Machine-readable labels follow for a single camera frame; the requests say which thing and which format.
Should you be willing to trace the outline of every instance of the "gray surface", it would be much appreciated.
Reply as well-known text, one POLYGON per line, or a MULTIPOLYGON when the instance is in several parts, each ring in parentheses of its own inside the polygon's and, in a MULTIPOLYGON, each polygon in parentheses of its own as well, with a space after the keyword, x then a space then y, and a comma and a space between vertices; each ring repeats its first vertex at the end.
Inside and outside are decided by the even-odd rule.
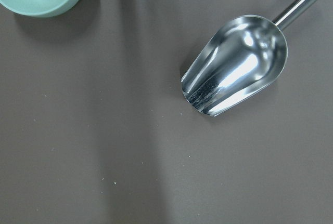
POLYGON ((293 0, 0 7, 0 223, 332 223, 333 0, 276 83, 212 118, 180 78, 227 20, 293 0))

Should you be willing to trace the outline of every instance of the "metal handle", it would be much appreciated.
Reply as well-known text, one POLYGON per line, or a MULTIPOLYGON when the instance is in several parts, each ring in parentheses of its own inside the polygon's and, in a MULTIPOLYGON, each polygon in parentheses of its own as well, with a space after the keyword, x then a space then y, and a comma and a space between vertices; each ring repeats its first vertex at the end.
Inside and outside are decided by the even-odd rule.
POLYGON ((288 8, 286 8, 273 22, 280 30, 285 29, 305 10, 307 10, 316 0, 295 0, 288 8))

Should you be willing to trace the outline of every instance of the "tabletop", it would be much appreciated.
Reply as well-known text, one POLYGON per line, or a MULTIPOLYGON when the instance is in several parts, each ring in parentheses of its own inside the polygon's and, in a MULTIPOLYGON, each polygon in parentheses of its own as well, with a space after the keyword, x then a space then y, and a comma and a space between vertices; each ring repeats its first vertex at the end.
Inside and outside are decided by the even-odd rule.
POLYGON ((217 117, 180 79, 228 20, 293 0, 0 7, 1 223, 332 223, 333 0, 284 30, 279 79, 217 117))

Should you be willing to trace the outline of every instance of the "shiny metal surface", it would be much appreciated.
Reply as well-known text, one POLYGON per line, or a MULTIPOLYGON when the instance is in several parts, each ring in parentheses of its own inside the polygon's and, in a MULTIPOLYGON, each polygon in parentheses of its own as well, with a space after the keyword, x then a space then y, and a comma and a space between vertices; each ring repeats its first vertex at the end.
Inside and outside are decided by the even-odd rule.
POLYGON ((316 0, 296 0, 273 22, 241 16, 224 25, 181 79, 187 101, 217 116, 275 81, 287 60, 281 32, 316 0))

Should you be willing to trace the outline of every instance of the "stainless steel scoop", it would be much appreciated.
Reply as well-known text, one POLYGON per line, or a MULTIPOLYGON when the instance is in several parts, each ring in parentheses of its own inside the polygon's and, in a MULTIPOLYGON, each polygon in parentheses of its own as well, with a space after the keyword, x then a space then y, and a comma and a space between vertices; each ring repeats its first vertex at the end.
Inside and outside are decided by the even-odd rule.
POLYGON ((288 54, 282 30, 316 0, 296 0, 275 20, 245 15, 229 21, 206 44, 182 78, 198 111, 217 116, 275 81, 288 54))

